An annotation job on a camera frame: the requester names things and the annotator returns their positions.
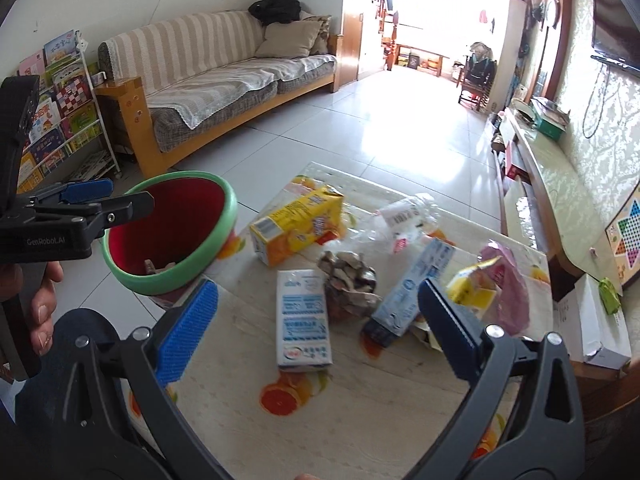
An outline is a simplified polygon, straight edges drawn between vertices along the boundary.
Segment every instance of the sofa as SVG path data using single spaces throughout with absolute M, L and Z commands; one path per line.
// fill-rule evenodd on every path
M 254 57 L 264 28 L 245 11 L 197 13 L 115 36 L 98 48 L 95 88 L 112 142 L 133 150 L 145 178 L 306 92 L 338 88 L 341 36 L 329 54 Z

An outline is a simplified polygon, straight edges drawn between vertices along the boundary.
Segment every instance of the wooden sofa frame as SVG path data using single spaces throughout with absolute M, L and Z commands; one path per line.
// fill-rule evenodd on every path
M 166 173 L 174 164 L 183 160 L 186 156 L 191 155 L 191 153 L 200 149 L 205 144 L 283 103 L 323 86 L 330 85 L 330 91 L 337 92 L 340 85 L 342 40 L 342 35 L 330 36 L 329 38 L 329 51 L 338 58 L 335 74 L 317 79 L 302 88 L 287 92 L 286 94 L 278 94 L 245 113 L 224 123 L 217 124 L 210 130 L 186 140 L 167 153 L 161 152 L 158 147 L 141 78 L 136 77 L 107 81 L 97 86 L 95 93 L 97 96 L 113 99 L 118 102 L 120 113 L 122 114 L 122 119 L 127 129 L 126 135 L 116 131 L 108 131 L 108 134 L 110 134 L 111 140 L 116 144 L 123 144 L 132 149 L 136 155 L 143 176 L 145 178 L 152 178 Z

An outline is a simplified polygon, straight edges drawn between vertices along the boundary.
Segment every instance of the green rim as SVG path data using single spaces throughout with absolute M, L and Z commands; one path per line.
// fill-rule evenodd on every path
M 233 188 L 223 178 L 205 173 L 204 171 L 174 171 L 173 173 L 165 173 L 145 180 L 127 191 L 126 194 L 144 191 L 155 184 L 176 178 L 204 178 L 218 184 L 225 193 L 225 205 L 218 223 L 209 236 L 190 256 L 175 267 L 161 274 L 136 276 L 135 274 L 125 272 L 114 263 L 109 251 L 108 230 L 101 240 L 104 260 L 107 262 L 116 279 L 129 290 L 144 296 L 166 294 L 194 280 L 213 261 L 214 256 L 212 256 L 212 254 L 216 255 L 220 252 L 220 249 L 222 249 L 236 225 L 236 219 L 238 218 L 238 200 L 236 200 L 236 193 Z

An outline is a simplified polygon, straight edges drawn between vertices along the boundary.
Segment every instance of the red box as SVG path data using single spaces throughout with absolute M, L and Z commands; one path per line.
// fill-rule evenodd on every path
M 507 144 L 504 173 L 514 180 L 519 176 L 524 182 L 531 184 L 529 173 L 527 173 L 520 151 L 513 141 Z

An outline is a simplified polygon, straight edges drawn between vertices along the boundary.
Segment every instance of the white open cardboard box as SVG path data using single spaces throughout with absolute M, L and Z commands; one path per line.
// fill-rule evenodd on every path
M 598 282 L 588 274 L 574 290 L 554 303 L 554 329 L 562 335 L 574 361 L 619 370 L 631 359 L 631 346 L 622 310 L 608 316 Z

